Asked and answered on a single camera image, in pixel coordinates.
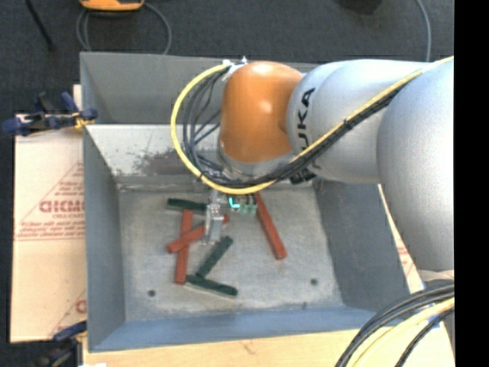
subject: green light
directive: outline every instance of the green light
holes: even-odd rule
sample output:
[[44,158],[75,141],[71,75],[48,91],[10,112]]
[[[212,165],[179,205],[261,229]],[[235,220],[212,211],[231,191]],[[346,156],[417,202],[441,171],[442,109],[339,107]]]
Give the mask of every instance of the green light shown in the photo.
[[230,206],[231,208],[233,208],[233,209],[238,209],[238,208],[241,206],[240,204],[234,204],[234,203],[232,202],[232,197],[229,197],[229,198],[228,198],[228,201],[229,201],[229,206]]

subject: black floor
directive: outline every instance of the black floor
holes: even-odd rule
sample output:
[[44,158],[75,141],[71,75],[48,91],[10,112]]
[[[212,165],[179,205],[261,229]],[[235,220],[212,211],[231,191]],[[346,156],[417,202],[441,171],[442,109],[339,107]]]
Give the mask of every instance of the black floor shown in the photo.
[[[431,24],[429,60],[454,54],[455,0],[420,0]],[[0,121],[57,99],[79,80],[77,0],[32,0],[49,51],[24,0],[0,0]],[[322,63],[364,57],[426,59],[426,23],[416,0],[167,0],[154,3],[172,27],[169,54]],[[147,9],[124,19],[93,18],[94,50],[160,53],[167,32]],[[0,139],[0,366],[23,365],[46,344],[8,344],[12,238],[12,141]]]

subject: bin floor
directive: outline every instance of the bin floor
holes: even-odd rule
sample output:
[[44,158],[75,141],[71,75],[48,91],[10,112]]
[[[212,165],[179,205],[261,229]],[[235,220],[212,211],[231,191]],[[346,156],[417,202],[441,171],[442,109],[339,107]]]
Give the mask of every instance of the bin floor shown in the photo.
[[[235,298],[173,282],[176,254],[169,254],[165,246],[179,237],[182,213],[167,208],[171,197],[203,203],[208,198],[119,191],[127,321],[342,305],[311,186],[262,193],[287,249],[283,260],[275,259],[256,217],[229,213],[222,234],[234,243],[207,278],[236,287]],[[194,213],[193,227],[204,222],[204,216]],[[212,247],[201,240],[190,246],[188,274],[197,271]]]

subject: red wooden block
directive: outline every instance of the red wooden block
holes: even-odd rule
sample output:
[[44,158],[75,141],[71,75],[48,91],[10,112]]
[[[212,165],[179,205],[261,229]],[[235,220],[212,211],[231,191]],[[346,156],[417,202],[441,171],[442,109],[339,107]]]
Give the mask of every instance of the red wooden block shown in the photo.
[[275,228],[274,222],[268,212],[267,207],[259,193],[256,193],[257,197],[257,218],[260,220],[261,227],[263,228],[265,235],[267,236],[268,243],[272,248],[272,252],[277,260],[281,260],[287,257],[287,250],[282,243],[282,239]]
[[[191,209],[184,209],[182,215],[182,224],[180,226],[180,236],[187,234],[192,230],[193,212]],[[189,261],[189,246],[180,249],[176,256],[175,283],[185,284],[186,268]]]
[[[229,221],[229,216],[224,215],[224,223],[227,223],[228,221]],[[206,232],[205,226],[196,227],[192,231],[185,233],[184,235],[180,236],[178,239],[175,239],[173,242],[169,243],[167,245],[167,252],[169,252],[170,254],[178,252],[185,246],[190,245],[190,243],[195,242],[197,239],[202,238],[205,232]]]

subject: blue clamp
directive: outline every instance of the blue clamp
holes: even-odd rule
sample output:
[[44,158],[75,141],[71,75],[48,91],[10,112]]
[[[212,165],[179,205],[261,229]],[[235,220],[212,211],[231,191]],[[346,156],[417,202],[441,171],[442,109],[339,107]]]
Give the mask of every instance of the blue clamp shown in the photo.
[[99,116],[95,109],[79,110],[73,97],[67,92],[61,94],[61,103],[63,109],[59,112],[50,103],[46,93],[41,93],[34,104],[34,112],[22,118],[14,117],[3,121],[2,131],[5,135],[28,136],[53,129],[81,128],[93,123]]

